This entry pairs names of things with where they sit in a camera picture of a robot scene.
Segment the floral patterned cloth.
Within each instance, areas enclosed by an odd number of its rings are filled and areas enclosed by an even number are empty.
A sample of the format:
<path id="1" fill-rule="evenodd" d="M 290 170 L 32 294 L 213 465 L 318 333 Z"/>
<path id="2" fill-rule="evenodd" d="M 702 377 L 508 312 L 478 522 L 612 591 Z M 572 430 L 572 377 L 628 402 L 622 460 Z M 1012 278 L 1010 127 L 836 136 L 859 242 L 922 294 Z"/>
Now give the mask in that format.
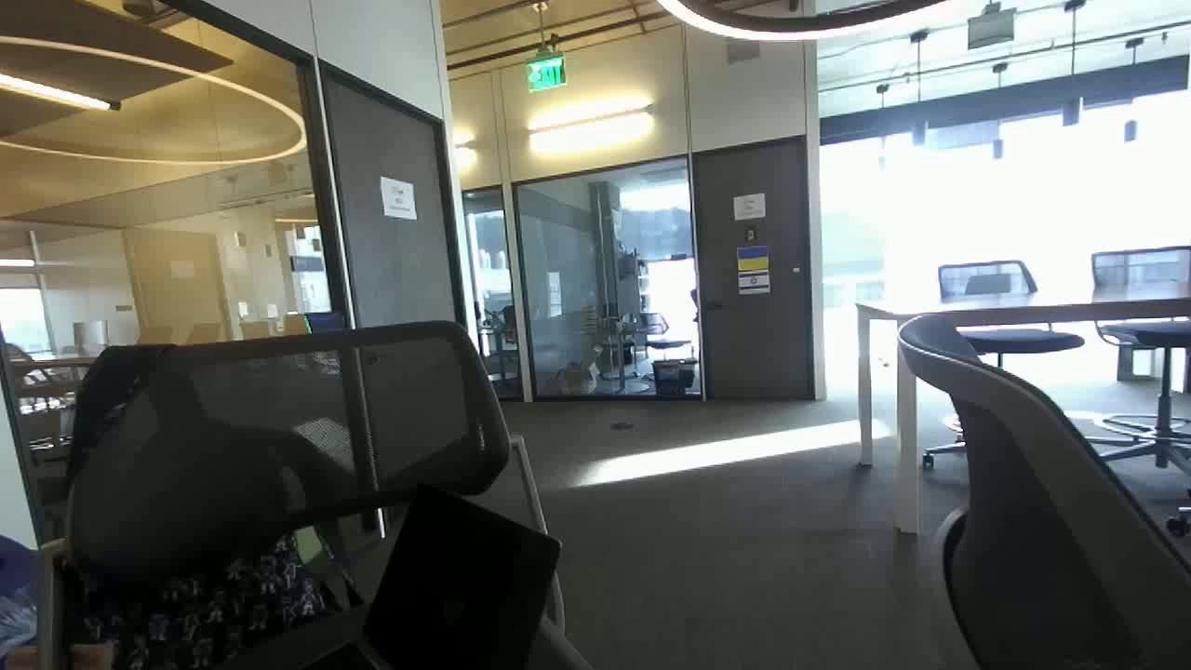
<path id="1" fill-rule="evenodd" d="M 215 670 L 277 632 L 331 614 L 326 588 L 290 538 L 150 588 L 86 578 L 77 644 L 113 644 L 113 670 Z"/>

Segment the black mesh chair left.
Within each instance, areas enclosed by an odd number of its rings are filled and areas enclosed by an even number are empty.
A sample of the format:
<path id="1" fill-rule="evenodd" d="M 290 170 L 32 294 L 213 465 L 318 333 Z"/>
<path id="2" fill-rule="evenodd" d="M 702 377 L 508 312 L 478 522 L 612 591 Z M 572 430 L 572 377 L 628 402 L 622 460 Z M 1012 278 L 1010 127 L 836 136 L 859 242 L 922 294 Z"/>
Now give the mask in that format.
<path id="1" fill-rule="evenodd" d="M 968 454 L 972 467 L 1012 454 L 1020 467 L 1101 471 L 1087 436 L 1006 356 L 1078 348 L 1082 340 L 1057 332 L 1034 312 L 1040 283 L 1024 261 L 953 261 L 939 269 L 940 310 L 901 326 L 901 356 L 914 379 L 939 385 L 955 414 L 955 439 L 928 446 L 918 467 L 939 454 Z"/>

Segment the black mesh office chair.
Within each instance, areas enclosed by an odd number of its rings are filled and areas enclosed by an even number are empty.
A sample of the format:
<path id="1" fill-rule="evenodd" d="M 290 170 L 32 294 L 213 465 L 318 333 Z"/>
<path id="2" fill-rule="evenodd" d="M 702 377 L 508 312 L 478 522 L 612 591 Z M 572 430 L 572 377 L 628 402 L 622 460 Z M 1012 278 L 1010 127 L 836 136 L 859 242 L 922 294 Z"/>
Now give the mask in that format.
<path id="1" fill-rule="evenodd" d="M 290 538 L 331 614 L 215 670 L 305 670 L 366 618 L 421 482 L 484 508 L 512 439 L 462 326 L 400 322 L 101 356 L 77 402 L 45 670 L 113 670 L 77 644 L 86 578 L 150 588 Z M 588 670 L 550 579 L 527 670 Z"/>

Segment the grey shell chair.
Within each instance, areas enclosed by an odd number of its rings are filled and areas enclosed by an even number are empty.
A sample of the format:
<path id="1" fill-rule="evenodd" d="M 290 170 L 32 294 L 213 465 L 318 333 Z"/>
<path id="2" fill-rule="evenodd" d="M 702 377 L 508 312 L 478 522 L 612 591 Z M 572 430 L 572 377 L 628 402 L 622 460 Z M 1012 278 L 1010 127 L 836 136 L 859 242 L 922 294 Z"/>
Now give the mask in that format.
<path id="1" fill-rule="evenodd" d="M 968 443 L 940 595 L 978 670 L 1191 670 L 1191 567 L 1065 409 L 947 316 L 898 333 Z"/>

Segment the blue yellow door poster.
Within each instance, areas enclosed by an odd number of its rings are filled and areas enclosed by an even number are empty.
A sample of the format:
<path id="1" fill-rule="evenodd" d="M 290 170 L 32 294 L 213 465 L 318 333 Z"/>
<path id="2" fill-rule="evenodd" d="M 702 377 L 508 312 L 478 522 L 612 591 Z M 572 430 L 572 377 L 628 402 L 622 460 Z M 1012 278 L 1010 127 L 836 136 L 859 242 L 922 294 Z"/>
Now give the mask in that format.
<path id="1" fill-rule="evenodd" d="M 762 244 L 738 250 L 738 289 L 767 294 L 769 289 L 769 251 Z"/>

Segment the dark grey door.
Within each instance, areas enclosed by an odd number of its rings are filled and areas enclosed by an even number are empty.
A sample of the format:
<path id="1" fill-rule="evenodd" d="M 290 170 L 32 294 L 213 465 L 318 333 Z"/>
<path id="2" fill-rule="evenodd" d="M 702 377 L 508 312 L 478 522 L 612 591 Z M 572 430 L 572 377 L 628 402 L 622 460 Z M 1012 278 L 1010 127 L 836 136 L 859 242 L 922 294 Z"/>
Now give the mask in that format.
<path id="1" fill-rule="evenodd" d="M 711 150 L 694 158 L 708 394 L 808 402 L 808 144 Z"/>

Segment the white paper notice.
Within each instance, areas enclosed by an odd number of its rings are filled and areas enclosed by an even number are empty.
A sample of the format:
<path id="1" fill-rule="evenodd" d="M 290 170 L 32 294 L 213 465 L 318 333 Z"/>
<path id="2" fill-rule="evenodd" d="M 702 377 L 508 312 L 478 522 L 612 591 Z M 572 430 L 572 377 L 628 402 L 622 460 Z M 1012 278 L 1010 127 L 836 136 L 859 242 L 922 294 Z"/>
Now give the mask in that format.
<path id="1" fill-rule="evenodd" d="M 386 219 L 417 217 L 417 184 L 406 178 L 381 178 L 381 204 Z"/>

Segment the green exit sign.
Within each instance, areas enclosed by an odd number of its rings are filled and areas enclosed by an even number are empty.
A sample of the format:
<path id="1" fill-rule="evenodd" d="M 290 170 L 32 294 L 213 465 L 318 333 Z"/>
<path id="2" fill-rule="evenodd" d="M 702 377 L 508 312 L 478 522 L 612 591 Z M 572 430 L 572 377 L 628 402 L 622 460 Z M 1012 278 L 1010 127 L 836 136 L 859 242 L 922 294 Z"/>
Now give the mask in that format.
<path id="1" fill-rule="evenodd" d="M 531 91 L 563 90 L 570 83 L 567 55 L 550 49 L 536 50 L 526 68 L 526 83 Z"/>

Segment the black laptop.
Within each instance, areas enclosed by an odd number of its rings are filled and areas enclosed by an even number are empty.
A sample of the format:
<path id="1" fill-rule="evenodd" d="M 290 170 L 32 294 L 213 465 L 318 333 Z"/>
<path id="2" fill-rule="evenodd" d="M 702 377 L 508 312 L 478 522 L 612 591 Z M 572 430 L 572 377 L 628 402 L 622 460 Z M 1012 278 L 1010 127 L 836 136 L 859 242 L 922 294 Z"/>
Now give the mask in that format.
<path id="1" fill-rule="evenodd" d="M 421 482 L 366 618 L 305 670 L 527 670 L 557 538 Z"/>

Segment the white table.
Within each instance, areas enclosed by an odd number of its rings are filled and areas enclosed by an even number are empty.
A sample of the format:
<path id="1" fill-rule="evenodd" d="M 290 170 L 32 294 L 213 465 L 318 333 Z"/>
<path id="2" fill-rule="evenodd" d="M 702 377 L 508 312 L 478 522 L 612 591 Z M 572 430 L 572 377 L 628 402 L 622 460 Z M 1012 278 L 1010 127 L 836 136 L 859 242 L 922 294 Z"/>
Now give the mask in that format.
<path id="1" fill-rule="evenodd" d="M 953 322 L 1071 322 L 1114 316 L 1191 316 L 1191 294 L 1184 297 L 1094 297 L 1094 294 L 1040 294 L 1040 297 L 972 297 L 972 301 L 859 301 L 855 305 L 855 421 L 859 421 L 859 465 L 875 460 L 875 326 L 908 322 L 914 316 L 947 316 Z M 893 348 L 893 527 L 914 534 L 922 527 L 922 471 L 918 471 L 918 402 L 914 373 Z"/>

